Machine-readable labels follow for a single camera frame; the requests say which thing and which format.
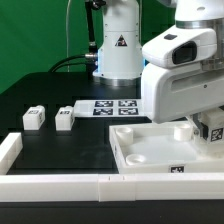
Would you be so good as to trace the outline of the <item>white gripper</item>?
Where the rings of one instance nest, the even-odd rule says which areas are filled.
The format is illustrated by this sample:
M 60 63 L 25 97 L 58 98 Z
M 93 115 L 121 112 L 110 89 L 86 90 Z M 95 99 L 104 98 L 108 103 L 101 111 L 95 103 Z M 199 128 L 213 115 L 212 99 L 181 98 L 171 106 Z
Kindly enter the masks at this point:
M 211 28 L 173 26 L 147 42 L 142 54 L 148 64 L 141 78 L 145 115 L 156 123 L 190 115 L 193 133 L 202 138 L 204 127 L 195 113 L 224 105 L 224 69 L 202 68 L 202 61 L 216 51 Z

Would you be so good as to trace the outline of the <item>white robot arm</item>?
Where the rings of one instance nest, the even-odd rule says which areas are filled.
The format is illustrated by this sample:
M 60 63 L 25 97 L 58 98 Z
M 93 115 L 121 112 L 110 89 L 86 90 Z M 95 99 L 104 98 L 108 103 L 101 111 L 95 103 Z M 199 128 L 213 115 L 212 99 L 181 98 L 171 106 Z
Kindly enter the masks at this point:
M 204 139 L 202 119 L 224 105 L 224 0 L 157 0 L 175 9 L 175 24 L 142 45 L 136 0 L 104 0 L 104 42 L 94 77 L 112 85 L 141 80 L 143 111 L 163 123 L 191 117 Z

